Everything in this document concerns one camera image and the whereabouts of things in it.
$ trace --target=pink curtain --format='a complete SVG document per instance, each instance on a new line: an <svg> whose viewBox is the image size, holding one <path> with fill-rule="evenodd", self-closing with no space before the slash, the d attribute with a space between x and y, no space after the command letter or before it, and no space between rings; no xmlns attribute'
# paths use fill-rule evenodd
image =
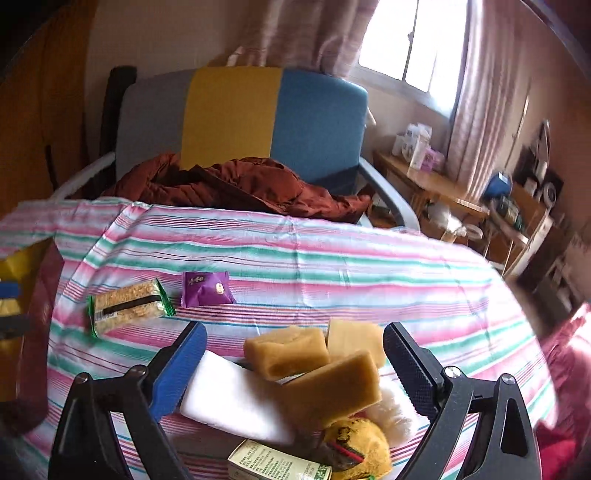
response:
<svg viewBox="0 0 591 480"><path fill-rule="evenodd" d="M447 173L478 199L493 172L517 81L521 32L516 0L472 0L460 99Z"/></svg>
<svg viewBox="0 0 591 480"><path fill-rule="evenodd" d="M253 0L228 65L297 67L344 78L379 0Z"/></svg>

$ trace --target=brown jacket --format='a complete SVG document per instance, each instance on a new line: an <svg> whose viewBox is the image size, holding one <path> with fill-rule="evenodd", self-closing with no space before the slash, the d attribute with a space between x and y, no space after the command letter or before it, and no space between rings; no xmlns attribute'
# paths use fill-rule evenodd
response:
<svg viewBox="0 0 591 480"><path fill-rule="evenodd" d="M177 154L162 154L134 167L105 196L158 205L278 213L356 223L368 195L332 196L270 158L243 158L209 168L180 170Z"/></svg>

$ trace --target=red cushion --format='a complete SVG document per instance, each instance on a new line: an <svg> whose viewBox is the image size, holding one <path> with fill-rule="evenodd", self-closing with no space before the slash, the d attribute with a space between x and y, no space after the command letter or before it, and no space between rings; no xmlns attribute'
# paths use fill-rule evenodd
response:
<svg viewBox="0 0 591 480"><path fill-rule="evenodd" d="M556 480L574 461L577 443L557 429L550 430L540 423L535 429L540 447L542 480Z"/></svg>
<svg viewBox="0 0 591 480"><path fill-rule="evenodd" d="M556 428L581 448L591 433L591 307L584 304L542 350L558 399Z"/></svg>

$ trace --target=chair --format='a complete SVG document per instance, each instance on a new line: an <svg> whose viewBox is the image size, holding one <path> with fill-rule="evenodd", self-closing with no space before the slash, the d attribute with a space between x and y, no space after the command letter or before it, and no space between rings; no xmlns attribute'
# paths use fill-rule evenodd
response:
<svg viewBox="0 0 591 480"><path fill-rule="evenodd" d="M271 67L205 67L135 80L134 67L111 71L102 156L52 199L64 199L90 181L100 192L133 166L164 152L181 152L184 168L271 157L333 194L352 193L359 173L398 225L420 230L408 203L359 156L368 102L361 87ZM365 216L360 223L371 226Z"/></svg>

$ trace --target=pink and green striped fabric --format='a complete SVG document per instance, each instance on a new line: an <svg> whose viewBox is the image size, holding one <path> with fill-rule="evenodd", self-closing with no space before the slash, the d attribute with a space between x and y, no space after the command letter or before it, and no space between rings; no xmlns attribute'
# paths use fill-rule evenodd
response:
<svg viewBox="0 0 591 480"><path fill-rule="evenodd" d="M203 322L207 347L232 360L242 357L245 338L286 325L326 327L332 317L382 326L399 320L443 365L477 378L513 374L532 424L554 424L554 390L529 323L496 271L465 247L321 220L100 199L22 203L0 222L0 257L50 235L65 266L49 340L49 415L14 444L37 478L47 476L74 376L113 377L146 364L187 320ZM194 270L228 270L238 303L181 308L181 272ZM174 318L102 339L89 335L89 294L154 277L173 299ZM389 366L381 373L395 377ZM122 415L113 420L134 477L147 478ZM468 417L446 478L456 476L475 424ZM178 414L165 417L162 427L195 478L227 478L225 459L240 439ZM392 478L426 428L424 421L416 438L392 450Z"/></svg>

